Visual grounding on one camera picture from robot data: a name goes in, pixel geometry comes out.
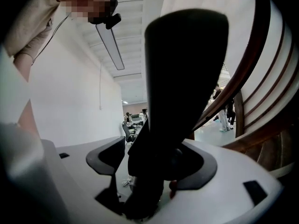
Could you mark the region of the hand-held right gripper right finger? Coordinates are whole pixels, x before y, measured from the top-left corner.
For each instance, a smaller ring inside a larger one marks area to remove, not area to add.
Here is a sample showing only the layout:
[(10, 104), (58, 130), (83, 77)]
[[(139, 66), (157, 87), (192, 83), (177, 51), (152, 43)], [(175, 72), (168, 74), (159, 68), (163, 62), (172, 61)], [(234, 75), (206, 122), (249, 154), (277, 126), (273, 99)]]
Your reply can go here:
[(178, 190), (149, 224), (252, 224), (279, 197), (281, 183), (248, 156), (189, 139), (183, 144), (213, 156), (215, 176), (198, 190)]

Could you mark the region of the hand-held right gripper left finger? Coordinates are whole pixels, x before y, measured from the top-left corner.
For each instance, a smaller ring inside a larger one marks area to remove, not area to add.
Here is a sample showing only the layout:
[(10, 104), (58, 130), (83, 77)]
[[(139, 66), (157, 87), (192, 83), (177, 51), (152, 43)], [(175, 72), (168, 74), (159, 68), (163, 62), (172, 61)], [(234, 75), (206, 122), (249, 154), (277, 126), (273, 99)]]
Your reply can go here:
[(56, 147), (52, 141), (42, 140), (46, 161), (68, 211), (70, 224), (130, 222), (95, 200), (101, 191), (108, 188), (111, 177), (97, 174), (85, 160), (90, 151), (117, 139), (118, 137), (112, 137), (65, 147)]

